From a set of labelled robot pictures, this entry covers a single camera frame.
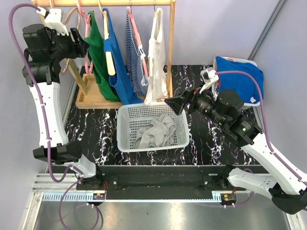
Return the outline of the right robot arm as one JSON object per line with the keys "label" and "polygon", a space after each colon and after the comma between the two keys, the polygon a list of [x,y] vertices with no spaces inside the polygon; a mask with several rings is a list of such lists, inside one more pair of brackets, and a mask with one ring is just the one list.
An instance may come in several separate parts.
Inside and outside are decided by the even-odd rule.
{"label": "right robot arm", "polygon": [[244,103],[235,91],[223,90],[214,99],[209,90],[196,88],[168,98],[165,103],[177,115],[182,114],[185,105],[189,104],[189,113],[198,111],[220,125],[221,132],[230,142],[254,157],[269,173],[261,176],[227,165],[216,176],[220,188],[241,187],[261,194],[288,214],[307,208],[306,174],[282,154],[270,150],[259,125],[242,113]]}

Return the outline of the grey tank top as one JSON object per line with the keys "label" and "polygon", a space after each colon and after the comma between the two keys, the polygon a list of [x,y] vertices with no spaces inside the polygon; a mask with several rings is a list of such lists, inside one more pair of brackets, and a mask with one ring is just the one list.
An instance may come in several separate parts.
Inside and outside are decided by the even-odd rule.
{"label": "grey tank top", "polygon": [[136,149],[167,147],[175,143],[174,132],[177,126],[167,114],[153,118],[148,127],[141,127],[136,134]]}

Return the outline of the white perforated plastic basket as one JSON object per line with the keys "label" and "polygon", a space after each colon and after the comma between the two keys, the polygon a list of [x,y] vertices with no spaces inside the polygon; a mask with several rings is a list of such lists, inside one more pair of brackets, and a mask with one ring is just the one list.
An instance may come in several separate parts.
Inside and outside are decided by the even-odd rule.
{"label": "white perforated plastic basket", "polygon": [[[161,115],[167,114],[175,122],[174,143],[166,147],[136,148],[134,143],[137,139],[137,131],[140,128],[148,128],[150,122]],[[166,149],[184,148],[189,144],[189,128],[185,112],[176,115],[164,102],[145,105],[123,105],[118,110],[117,116],[117,146],[122,152],[141,152]]]}

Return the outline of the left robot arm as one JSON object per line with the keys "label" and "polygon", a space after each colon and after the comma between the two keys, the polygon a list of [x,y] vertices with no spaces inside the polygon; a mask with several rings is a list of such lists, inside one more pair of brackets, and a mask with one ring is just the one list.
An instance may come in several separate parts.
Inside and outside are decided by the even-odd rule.
{"label": "left robot arm", "polygon": [[63,59],[85,57],[88,43],[77,28],[62,33],[42,24],[24,27],[23,38],[27,44],[23,76],[35,101],[40,129],[39,147],[33,150],[34,158],[47,162],[49,167],[67,166],[79,174],[82,185],[100,189],[104,183],[102,173],[85,157],[77,141],[68,140],[59,105],[59,63]]}

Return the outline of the beige wooden hanger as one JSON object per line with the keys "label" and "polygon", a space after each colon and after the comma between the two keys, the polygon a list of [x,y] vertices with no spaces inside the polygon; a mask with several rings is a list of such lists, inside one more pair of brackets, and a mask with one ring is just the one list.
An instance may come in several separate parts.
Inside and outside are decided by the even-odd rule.
{"label": "beige wooden hanger", "polygon": [[[74,13],[77,13],[77,16],[78,16],[78,21],[77,21],[77,27],[76,27],[76,28],[77,28],[77,30],[79,31],[79,29],[80,29],[80,24],[81,24],[81,16],[80,16],[80,13],[79,13],[79,10],[78,10],[77,7],[73,8],[73,9],[68,13],[67,18],[64,20],[64,25],[67,25],[67,24],[68,24],[70,18],[72,17],[72,15],[73,15]],[[70,58],[66,58],[65,60],[66,60],[66,62],[65,62],[65,67],[64,67],[64,69],[60,72],[60,74],[61,74],[62,76],[64,76],[65,73],[67,72],[68,67],[69,67],[69,64],[70,64],[70,61],[71,61]]]}

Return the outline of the cream wooden hanger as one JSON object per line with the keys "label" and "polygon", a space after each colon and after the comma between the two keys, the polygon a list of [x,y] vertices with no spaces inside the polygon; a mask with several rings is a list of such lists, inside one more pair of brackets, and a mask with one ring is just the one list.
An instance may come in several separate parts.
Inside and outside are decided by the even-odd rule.
{"label": "cream wooden hanger", "polygon": [[[107,12],[102,9],[101,1],[98,1],[98,7],[100,9],[100,12],[103,16],[104,21],[104,39],[107,40],[109,38],[109,30],[108,30],[108,16]],[[114,76],[116,74],[112,54],[110,51],[105,52],[106,56],[106,64],[107,64],[107,71],[110,76]]]}

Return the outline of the blue white striped tank top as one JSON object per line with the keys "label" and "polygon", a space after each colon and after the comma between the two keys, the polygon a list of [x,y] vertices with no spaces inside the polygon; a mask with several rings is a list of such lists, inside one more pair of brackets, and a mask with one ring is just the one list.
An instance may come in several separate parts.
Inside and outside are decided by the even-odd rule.
{"label": "blue white striped tank top", "polygon": [[126,59],[127,70],[133,92],[140,97],[146,96],[149,76],[145,76],[141,56],[131,26],[128,9],[126,11]]}

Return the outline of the pink striped-top hanger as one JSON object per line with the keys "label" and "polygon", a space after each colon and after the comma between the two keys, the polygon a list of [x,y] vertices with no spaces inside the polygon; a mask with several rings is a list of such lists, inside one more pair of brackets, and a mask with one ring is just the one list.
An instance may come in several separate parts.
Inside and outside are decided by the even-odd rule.
{"label": "pink striped-top hanger", "polygon": [[148,76],[149,74],[148,74],[147,64],[146,64],[146,60],[145,60],[146,55],[143,51],[143,46],[142,46],[141,38],[140,38],[138,29],[137,29],[137,26],[136,26],[136,22],[135,22],[133,14],[132,14],[131,7],[128,7],[127,9],[128,9],[128,15],[129,15],[129,18],[130,18],[131,26],[132,26],[134,36],[135,36],[135,39],[136,39],[138,51],[139,51],[139,54],[141,56],[144,74],[145,74],[145,76]]}

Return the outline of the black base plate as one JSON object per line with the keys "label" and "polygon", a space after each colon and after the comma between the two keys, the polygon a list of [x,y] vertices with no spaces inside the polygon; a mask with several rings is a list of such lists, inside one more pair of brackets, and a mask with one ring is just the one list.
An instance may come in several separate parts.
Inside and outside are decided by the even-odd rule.
{"label": "black base plate", "polygon": [[100,166],[102,182],[78,184],[73,193],[93,196],[106,190],[107,202],[220,202],[222,193],[244,191],[217,175],[224,166]]}

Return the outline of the green tank top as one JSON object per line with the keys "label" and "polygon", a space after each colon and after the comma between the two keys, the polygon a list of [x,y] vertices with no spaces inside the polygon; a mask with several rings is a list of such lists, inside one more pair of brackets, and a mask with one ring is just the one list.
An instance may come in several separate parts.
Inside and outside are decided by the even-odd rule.
{"label": "green tank top", "polygon": [[103,97],[107,101],[118,102],[120,99],[116,90],[109,84],[109,74],[104,53],[104,39],[98,29],[94,11],[89,11],[88,16],[90,16],[91,29],[85,41],[89,44],[88,57],[93,62],[92,73]]}

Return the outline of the pink plastic hanger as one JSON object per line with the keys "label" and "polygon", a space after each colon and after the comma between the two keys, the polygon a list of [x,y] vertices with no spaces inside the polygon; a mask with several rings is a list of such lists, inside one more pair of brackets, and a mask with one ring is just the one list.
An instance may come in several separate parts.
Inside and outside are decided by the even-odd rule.
{"label": "pink plastic hanger", "polygon": [[[85,38],[89,36],[90,33],[90,21],[91,21],[91,15],[86,14],[85,11],[81,8],[81,1],[77,0],[77,8],[80,13],[80,15],[83,17],[84,22],[85,22]],[[85,67],[85,72],[87,75],[91,75],[93,71],[93,62],[89,61],[88,58],[88,52],[86,53],[86,56],[84,58],[84,67]]]}

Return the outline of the wooden clothes rack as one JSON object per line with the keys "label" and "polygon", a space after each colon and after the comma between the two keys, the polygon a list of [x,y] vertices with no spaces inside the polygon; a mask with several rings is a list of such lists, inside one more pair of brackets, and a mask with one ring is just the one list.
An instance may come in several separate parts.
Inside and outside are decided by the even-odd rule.
{"label": "wooden clothes rack", "polygon": [[[172,52],[173,52],[173,35],[175,21],[174,0],[33,0],[35,6],[46,7],[117,7],[117,6],[169,6],[169,39],[168,39],[168,61],[167,61],[167,91],[169,96],[173,96],[172,88]],[[109,102],[99,92],[98,87],[94,84],[94,76],[83,74],[77,70],[75,62],[72,60],[68,67],[73,75],[79,92],[75,105],[78,109],[118,109],[122,106],[121,102]]]}

